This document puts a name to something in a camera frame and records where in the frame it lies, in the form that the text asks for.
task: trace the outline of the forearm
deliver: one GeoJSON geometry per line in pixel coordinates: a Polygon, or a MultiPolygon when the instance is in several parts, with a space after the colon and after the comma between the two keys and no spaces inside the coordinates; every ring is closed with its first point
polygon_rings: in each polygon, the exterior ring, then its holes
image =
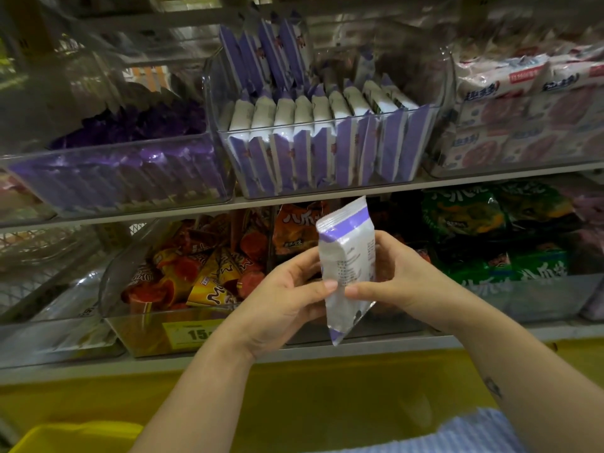
{"type": "Polygon", "coordinates": [[[200,349],[131,453],[227,453],[237,427],[251,355],[218,335],[200,349]]]}
{"type": "Polygon", "coordinates": [[[601,448],[604,391],[489,305],[456,333],[495,401],[535,453],[601,448]]]}

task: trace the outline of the person's right hand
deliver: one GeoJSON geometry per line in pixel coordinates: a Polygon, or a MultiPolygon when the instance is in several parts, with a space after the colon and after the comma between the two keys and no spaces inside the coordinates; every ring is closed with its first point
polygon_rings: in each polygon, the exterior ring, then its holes
{"type": "Polygon", "coordinates": [[[383,231],[376,231],[376,278],[377,282],[347,286],[345,296],[395,305],[415,319],[449,333],[462,329],[473,312],[491,308],[415,250],[383,231]]]}

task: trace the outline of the person's left hand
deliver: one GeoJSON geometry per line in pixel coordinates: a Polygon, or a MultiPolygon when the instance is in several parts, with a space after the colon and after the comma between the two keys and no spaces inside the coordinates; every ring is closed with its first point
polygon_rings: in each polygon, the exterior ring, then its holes
{"type": "Polygon", "coordinates": [[[277,266],[224,320],[211,339],[249,351],[254,359],[281,348],[306,322],[325,315],[321,302],[336,280],[306,281],[319,272],[318,248],[277,266]]]}

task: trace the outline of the fingernail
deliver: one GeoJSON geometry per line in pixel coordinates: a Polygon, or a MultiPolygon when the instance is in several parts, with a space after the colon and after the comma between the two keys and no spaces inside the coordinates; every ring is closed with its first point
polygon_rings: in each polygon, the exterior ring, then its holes
{"type": "Polygon", "coordinates": [[[357,297],[359,295],[359,289],[356,286],[346,286],[344,288],[344,295],[346,297],[357,297]]]}
{"type": "Polygon", "coordinates": [[[338,287],[337,280],[323,280],[323,284],[329,292],[335,291],[338,287]]]}

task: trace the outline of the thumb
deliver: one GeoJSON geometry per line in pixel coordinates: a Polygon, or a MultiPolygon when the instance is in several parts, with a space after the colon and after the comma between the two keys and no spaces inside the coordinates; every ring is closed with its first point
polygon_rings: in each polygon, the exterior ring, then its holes
{"type": "Polygon", "coordinates": [[[336,280],[315,281],[298,286],[288,292],[288,300],[300,310],[306,305],[313,304],[323,300],[338,288],[336,280]]]}
{"type": "Polygon", "coordinates": [[[400,285],[397,286],[392,281],[373,282],[361,281],[344,288],[344,295],[349,299],[369,300],[385,302],[388,304],[400,304],[402,293],[400,285]]]}

